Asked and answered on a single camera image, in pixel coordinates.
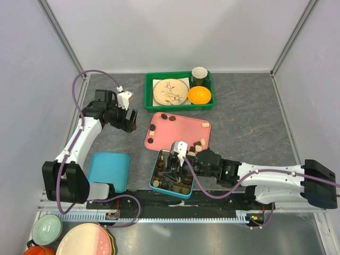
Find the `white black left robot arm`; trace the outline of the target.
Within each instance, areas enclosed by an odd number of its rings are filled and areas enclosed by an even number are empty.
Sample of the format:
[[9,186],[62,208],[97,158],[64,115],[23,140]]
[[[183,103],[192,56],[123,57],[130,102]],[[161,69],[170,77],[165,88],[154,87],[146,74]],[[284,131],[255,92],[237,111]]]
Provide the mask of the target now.
[[95,91],[95,98],[80,110],[77,127],[62,152],[42,166],[47,199],[57,202],[85,203],[97,200],[105,209],[116,205],[116,194],[125,190],[126,160],[104,158],[92,163],[89,175],[84,161],[95,138],[106,124],[130,133],[136,129],[137,110],[129,110],[132,92]]

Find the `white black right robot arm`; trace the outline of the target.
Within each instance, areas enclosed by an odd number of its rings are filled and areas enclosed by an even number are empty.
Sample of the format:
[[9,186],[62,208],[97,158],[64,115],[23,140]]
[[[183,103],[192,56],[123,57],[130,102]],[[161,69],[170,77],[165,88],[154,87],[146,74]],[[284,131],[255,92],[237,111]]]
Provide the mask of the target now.
[[336,175],[316,160],[302,165],[270,167],[223,159],[205,149],[195,156],[172,151],[167,157],[169,168],[180,176],[213,177],[220,186],[233,192],[245,188],[244,205],[256,209],[259,205],[278,202],[306,201],[321,209],[336,209]]

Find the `metal tongs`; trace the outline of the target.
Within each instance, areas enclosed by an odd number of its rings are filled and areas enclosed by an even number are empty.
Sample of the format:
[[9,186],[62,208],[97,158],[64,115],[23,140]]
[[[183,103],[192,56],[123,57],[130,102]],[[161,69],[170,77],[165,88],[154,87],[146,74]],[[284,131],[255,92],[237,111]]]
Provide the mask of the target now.
[[175,159],[177,157],[172,156],[170,154],[170,151],[168,150],[161,150],[159,152],[159,156],[156,162],[156,173],[158,174],[158,176],[162,176],[165,179],[168,179],[170,181],[173,181],[175,183],[175,176],[174,173],[172,171],[172,160]]

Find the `pink chocolate tray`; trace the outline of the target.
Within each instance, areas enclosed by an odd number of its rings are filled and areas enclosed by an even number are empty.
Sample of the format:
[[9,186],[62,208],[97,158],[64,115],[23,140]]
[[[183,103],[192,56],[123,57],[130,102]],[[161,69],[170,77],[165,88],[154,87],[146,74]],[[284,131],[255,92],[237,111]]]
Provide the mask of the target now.
[[[150,126],[155,125],[155,135],[150,135]],[[206,120],[175,115],[172,113],[155,113],[151,119],[150,126],[144,141],[144,146],[149,150],[170,150],[173,142],[184,141],[188,144],[187,151],[197,154],[208,148],[211,124]]]

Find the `blue tin lid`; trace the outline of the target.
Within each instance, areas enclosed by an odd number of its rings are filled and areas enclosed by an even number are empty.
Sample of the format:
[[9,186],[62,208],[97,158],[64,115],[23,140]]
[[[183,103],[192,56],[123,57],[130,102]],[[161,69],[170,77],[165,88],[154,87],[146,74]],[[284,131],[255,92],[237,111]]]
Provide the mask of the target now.
[[98,152],[93,154],[88,180],[90,183],[112,184],[116,193],[126,189],[130,156],[124,153]]

